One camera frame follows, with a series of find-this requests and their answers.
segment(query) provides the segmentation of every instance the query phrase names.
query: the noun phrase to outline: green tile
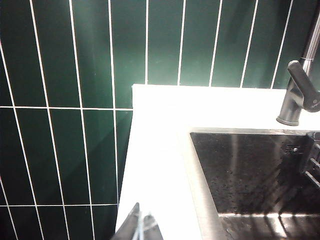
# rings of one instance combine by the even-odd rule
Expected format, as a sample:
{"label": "green tile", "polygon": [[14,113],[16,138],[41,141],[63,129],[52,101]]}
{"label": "green tile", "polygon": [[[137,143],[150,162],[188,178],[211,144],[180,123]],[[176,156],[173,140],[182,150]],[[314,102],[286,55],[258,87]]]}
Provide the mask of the green tile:
{"label": "green tile", "polygon": [[47,110],[18,109],[17,114],[36,203],[61,204]]}
{"label": "green tile", "polygon": [[78,107],[78,84],[68,0],[33,0],[50,106]]}
{"label": "green tile", "polygon": [[116,111],[116,140],[119,195],[121,192],[122,181],[124,178],[132,114],[132,111]]}
{"label": "green tile", "polygon": [[186,1],[180,85],[209,85],[218,11],[219,1]]}
{"label": "green tile", "polygon": [[4,63],[0,57],[0,105],[12,106]]}
{"label": "green tile", "polygon": [[255,4],[252,0],[223,1],[212,86],[240,86]]}
{"label": "green tile", "polygon": [[29,1],[3,1],[1,9],[1,42],[15,105],[44,106],[45,95]]}
{"label": "green tile", "polygon": [[110,239],[115,234],[117,206],[92,206],[96,240]]}
{"label": "green tile", "polygon": [[88,108],[112,108],[108,1],[72,2],[82,102]]}
{"label": "green tile", "polygon": [[62,206],[38,208],[44,239],[67,240],[67,228]]}
{"label": "green tile", "polygon": [[80,110],[51,110],[65,204],[88,204],[89,190]]}
{"label": "green tile", "polygon": [[116,204],[113,111],[85,110],[84,122],[92,203]]}
{"label": "green tile", "polygon": [[17,240],[7,207],[0,207],[0,239]]}
{"label": "green tile", "polygon": [[132,108],[132,85],[145,82],[146,1],[111,1],[115,104]]}
{"label": "green tile", "polygon": [[0,109],[0,173],[10,205],[34,204],[13,109]]}
{"label": "green tile", "polygon": [[67,206],[65,211],[70,239],[93,239],[90,206]]}
{"label": "green tile", "polygon": [[293,1],[274,80],[274,89],[287,88],[290,78],[287,70],[288,63],[292,60],[299,60],[303,53],[316,5],[317,1],[315,0]]}
{"label": "green tile", "polygon": [[148,83],[177,85],[183,0],[149,1]]}
{"label": "green tile", "polygon": [[10,208],[18,239],[42,240],[36,208],[15,206]]}
{"label": "green tile", "polygon": [[2,189],[0,189],[0,205],[6,205],[5,195]]}
{"label": "green tile", "polygon": [[244,88],[270,88],[290,0],[260,0],[255,16]]}

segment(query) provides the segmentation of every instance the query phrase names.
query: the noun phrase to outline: sink drain rack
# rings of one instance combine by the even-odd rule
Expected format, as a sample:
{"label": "sink drain rack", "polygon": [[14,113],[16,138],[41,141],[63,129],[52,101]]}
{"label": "sink drain rack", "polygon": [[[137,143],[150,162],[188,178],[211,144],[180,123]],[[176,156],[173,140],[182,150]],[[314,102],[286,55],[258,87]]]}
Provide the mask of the sink drain rack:
{"label": "sink drain rack", "polygon": [[320,175],[320,132],[307,133],[306,146],[299,170],[320,190],[320,182],[313,175]]}

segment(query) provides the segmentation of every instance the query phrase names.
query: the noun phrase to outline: white countertop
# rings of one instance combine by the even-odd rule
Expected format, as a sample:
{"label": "white countertop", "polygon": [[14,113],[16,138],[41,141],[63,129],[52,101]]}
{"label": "white countertop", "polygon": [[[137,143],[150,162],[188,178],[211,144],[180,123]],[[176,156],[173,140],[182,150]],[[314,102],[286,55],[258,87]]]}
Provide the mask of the white countertop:
{"label": "white countertop", "polygon": [[197,188],[189,183],[196,128],[320,130],[320,113],[302,110],[299,126],[276,121],[286,90],[142,85],[133,87],[133,118],[116,229],[136,202],[151,212],[165,240],[201,240]]}

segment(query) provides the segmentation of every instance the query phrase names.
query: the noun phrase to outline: metal object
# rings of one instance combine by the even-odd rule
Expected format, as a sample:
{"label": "metal object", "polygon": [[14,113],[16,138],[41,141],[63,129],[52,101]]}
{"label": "metal object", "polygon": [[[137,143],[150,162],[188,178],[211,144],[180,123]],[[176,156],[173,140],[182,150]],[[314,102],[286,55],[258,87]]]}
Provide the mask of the metal object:
{"label": "metal object", "polygon": [[320,239],[320,191],[299,172],[305,131],[220,129],[191,138],[228,240]]}
{"label": "metal object", "polygon": [[320,95],[311,83],[309,76],[320,41],[320,3],[317,6],[304,53],[298,61],[288,64],[291,75],[281,111],[277,117],[279,123],[298,126],[302,109],[309,112],[320,111]]}
{"label": "metal object", "polygon": [[137,202],[111,240],[132,240],[137,232],[140,206]]}
{"label": "metal object", "polygon": [[152,215],[142,220],[140,205],[137,202],[123,224],[110,240],[164,240],[158,223]]}
{"label": "metal object", "polygon": [[147,215],[143,218],[143,239],[164,240],[160,232],[158,223],[152,215]]}
{"label": "metal object", "polygon": [[320,190],[320,132],[309,132],[306,140],[306,151],[301,160],[299,171],[306,175]]}

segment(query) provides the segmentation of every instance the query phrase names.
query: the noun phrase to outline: white grout line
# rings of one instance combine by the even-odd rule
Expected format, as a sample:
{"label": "white grout line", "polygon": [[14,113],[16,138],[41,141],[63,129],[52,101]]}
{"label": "white grout line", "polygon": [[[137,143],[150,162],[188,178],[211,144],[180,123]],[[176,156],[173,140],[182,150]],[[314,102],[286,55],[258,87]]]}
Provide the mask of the white grout line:
{"label": "white grout line", "polygon": [[64,215],[64,221],[65,221],[66,234],[67,234],[67,239],[70,240],[69,227],[68,227],[68,221],[67,221],[67,214],[66,214],[66,208],[65,208],[65,198],[64,198],[64,193],[63,193],[63,190],[62,190],[61,176],[60,176],[57,149],[56,149],[56,141],[55,141],[54,130],[53,130],[53,126],[52,126],[52,119],[51,119],[50,109],[48,108],[49,107],[49,101],[48,101],[48,95],[47,95],[47,87],[46,87],[46,81],[45,81],[44,68],[43,68],[41,52],[40,52],[40,45],[39,45],[39,39],[38,39],[38,31],[37,31],[37,25],[36,25],[34,6],[33,6],[32,0],[29,0],[29,3],[30,3],[30,8],[31,8],[31,15],[32,15],[32,23],[33,23],[34,35],[35,35],[36,49],[37,49],[38,58],[39,58],[39,65],[40,65],[40,72],[41,72],[41,79],[42,79],[42,85],[43,85],[43,93],[44,93],[45,105],[47,107],[46,111],[47,111],[48,120],[49,120],[49,127],[50,127],[50,134],[51,134],[51,140],[52,140],[52,148],[53,148],[53,154],[54,154],[56,173],[57,173],[57,177],[58,177],[58,183],[59,183],[60,194],[61,194],[61,201],[62,201],[62,208],[63,208],[63,215]]}
{"label": "white grout line", "polygon": [[106,203],[106,204],[65,204],[65,205],[61,205],[61,204],[51,204],[51,205],[0,205],[0,208],[3,207],[17,207],[17,208],[21,208],[21,207],[89,207],[89,206],[117,206],[116,203]]}
{"label": "white grout line", "polygon": [[64,107],[64,106],[0,106],[0,109],[59,109],[59,110],[97,110],[97,111],[133,111],[132,108]]}
{"label": "white grout line", "polygon": [[187,1],[187,0],[183,0],[183,9],[182,9],[180,52],[179,52],[179,66],[178,66],[178,80],[177,80],[177,85],[178,85],[178,86],[180,86],[181,62],[182,62],[182,48],[183,48],[183,45],[184,45],[186,1]]}
{"label": "white grout line", "polygon": [[148,38],[149,38],[149,0],[145,0],[145,73],[144,84],[148,84]]}
{"label": "white grout line", "polygon": [[275,68],[274,68],[274,72],[273,72],[273,77],[272,77],[272,82],[271,82],[270,89],[274,88],[275,79],[276,79],[276,75],[277,75],[277,71],[278,71],[278,65],[279,65],[279,61],[280,61],[280,57],[281,57],[281,53],[282,53],[282,48],[283,48],[284,42],[285,42],[285,37],[286,37],[286,33],[287,33],[287,27],[288,27],[291,8],[292,8],[293,3],[294,3],[294,0],[291,0],[290,6],[289,6],[288,15],[286,17],[286,22],[285,22],[285,26],[284,26],[284,30],[283,30],[283,35],[282,35],[282,40],[281,40],[281,44],[280,44],[279,54],[278,54],[278,58],[276,60],[276,64],[275,64]]}
{"label": "white grout line", "polygon": [[[111,80],[112,80],[112,106],[115,109],[116,108],[116,88],[115,88],[115,71],[114,71],[114,49],[113,49],[113,41],[112,41],[111,0],[108,0],[108,15],[109,15]],[[117,118],[116,118],[115,110],[113,110],[113,134],[114,134],[114,156],[115,156],[116,203],[119,206]]]}
{"label": "white grout line", "polygon": [[221,18],[222,3],[223,3],[223,0],[220,0],[219,12],[218,12],[218,20],[216,22],[214,47],[213,47],[213,54],[212,54],[212,63],[211,63],[211,70],[210,70],[210,77],[209,77],[209,87],[211,87],[211,85],[212,85],[212,77],[213,77],[213,74],[214,74],[214,66],[215,66],[216,51],[217,51],[217,44],[218,44],[218,34],[219,34],[219,28],[220,28],[220,18]]}
{"label": "white grout line", "polygon": [[41,232],[41,237],[42,237],[42,240],[44,240],[45,238],[44,238],[44,233],[42,231],[42,225],[41,225],[39,211],[38,211],[38,207],[37,207],[35,191],[34,191],[34,187],[33,187],[32,181],[31,181],[31,175],[30,175],[30,171],[29,171],[29,165],[28,165],[28,161],[27,161],[25,145],[24,145],[24,141],[22,139],[22,134],[21,134],[20,124],[19,124],[19,120],[18,120],[17,110],[15,108],[15,100],[14,100],[14,96],[13,96],[12,89],[11,89],[11,84],[10,84],[10,80],[9,80],[8,70],[7,70],[7,64],[6,64],[5,55],[4,55],[4,51],[3,51],[3,48],[2,48],[1,40],[0,40],[0,52],[1,52],[1,57],[2,57],[2,61],[3,61],[5,77],[6,77],[6,81],[7,81],[8,88],[9,88],[10,98],[11,98],[11,102],[12,102],[12,106],[13,106],[13,113],[14,113],[14,118],[15,118],[15,122],[16,122],[16,127],[17,127],[17,130],[18,130],[19,138],[20,138],[20,144],[21,144],[22,153],[23,153],[23,157],[24,157],[24,163],[25,163],[25,167],[26,167],[26,172],[28,174],[28,179],[29,179],[29,183],[30,183],[32,198],[33,198],[35,211],[36,211],[36,216],[37,216],[38,222],[39,222],[39,228],[40,228],[40,232]]}
{"label": "white grout line", "polygon": [[9,203],[8,203],[8,199],[7,199],[7,195],[6,195],[6,192],[5,192],[4,184],[2,183],[1,176],[0,176],[0,184],[1,184],[2,192],[3,192],[5,204],[6,204],[6,205],[2,205],[2,207],[7,207],[8,208],[8,212],[9,212],[12,228],[13,228],[13,231],[14,231],[15,239],[19,240],[18,239],[18,235],[17,235],[17,231],[16,231],[16,227],[15,227],[15,224],[14,224],[14,220],[13,220],[12,215],[11,215],[10,206],[9,206]]}
{"label": "white grout line", "polygon": [[243,70],[242,70],[240,88],[242,88],[242,86],[244,84],[244,79],[245,79],[245,74],[246,74],[246,69],[247,69],[248,56],[249,56],[250,45],[251,45],[251,39],[252,39],[252,35],[254,33],[254,26],[255,26],[258,2],[259,2],[259,0],[255,0],[255,6],[254,6],[254,11],[253,11],[252,23],[251,23],[251,30],[250,30],[250,35],[249,35],[248,46],[246,48],[246,54],[245,54],[245,60],[244,60],[244,65],[243,65]]}
{"label": "white grout line", "polygon": [[86,129],[85,129],[84,110],[83,110],[83,105],[82,105],[81,84],[80,84],[80,76],[79,76],[76,33],[75,33],[75,24],[74,24],[74,13],[73,13],[73,9],[72,9],[72,0],[69,0],[69,8],[70,8],[70,19],[71,19],[71,30],[72,30],[72,41],[73,41],[76,81],[77,81],[77,87],[78,87],[80,113],[81,113],[81,125],[82,125],[85,167],[86,167],[86,176],[87,176],[87,181],[88,181],[92,236],[93,236],[93,240],[95,240],[96,236],[95,236],[95,226],[94,226],[94,215],[93,215],[93,210],[92,210],[92,198],[91,198],[90,174],[89,174],[88,153],[87,153]]}

